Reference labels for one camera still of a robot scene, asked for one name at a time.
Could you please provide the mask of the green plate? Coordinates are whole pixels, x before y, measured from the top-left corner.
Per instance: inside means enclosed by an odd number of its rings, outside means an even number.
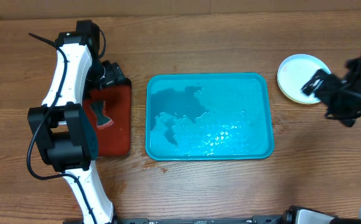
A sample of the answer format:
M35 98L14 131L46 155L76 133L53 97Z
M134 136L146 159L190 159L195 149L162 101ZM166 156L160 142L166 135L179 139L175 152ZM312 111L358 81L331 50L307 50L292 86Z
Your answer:
M283 93L283 95L284 95L285 97L287 97L288 99L290 99L291 101L295 102L295 103L299 103L299 104L303 104L303 105L313 105L313 104L321 103L321 101L318 100L318 99L313 99L313 100L308 100L308 101L306 101L306 100L300 101L300 100L298 100L298 99L295 99L295 98L289 96L289 95L284 91L284 89L283 89L283 87L281 86L279 80L277 80L277 84L278 84L278 87L279 87L280 91Z

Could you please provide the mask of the light blue plate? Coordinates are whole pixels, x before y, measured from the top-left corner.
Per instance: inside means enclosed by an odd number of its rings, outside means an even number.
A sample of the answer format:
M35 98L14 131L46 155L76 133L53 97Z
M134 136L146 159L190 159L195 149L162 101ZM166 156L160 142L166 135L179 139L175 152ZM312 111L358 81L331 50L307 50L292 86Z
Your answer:
M314 95L306 96L301 88L312 78L317 70L323 69L330 74L327 65L318 58L307 54L295 54L284 59L278 68L277 80L284 91L300 101L316 99Z

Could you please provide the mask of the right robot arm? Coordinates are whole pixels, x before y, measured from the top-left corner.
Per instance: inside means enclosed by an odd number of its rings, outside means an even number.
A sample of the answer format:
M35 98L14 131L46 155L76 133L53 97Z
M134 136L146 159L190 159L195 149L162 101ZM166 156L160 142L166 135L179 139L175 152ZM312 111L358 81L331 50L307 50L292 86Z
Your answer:
M338 120L351 128L361 118L361 56L345 64L348 70L344 78L331 73L318 58L296 54L284 59L277 72L280 90L291 100L327 107L326 119ZM358 218L339 218L299 206L291 206L273 223L361 223L361 207Z

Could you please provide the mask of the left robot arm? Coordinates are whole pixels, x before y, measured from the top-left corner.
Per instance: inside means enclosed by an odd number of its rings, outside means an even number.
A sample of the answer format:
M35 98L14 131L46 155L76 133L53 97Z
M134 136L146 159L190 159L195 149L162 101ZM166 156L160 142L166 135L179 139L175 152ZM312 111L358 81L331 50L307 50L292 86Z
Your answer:
M91 20L77 21L76 29L55 40L38 37L57 52L49 92L40 107L27 114L32 139L27 170L36 179L64 178L82 210L82 223L119 223L96 168L98 136L82 103L91 90L131 86L117 63L102 61L104 32Z

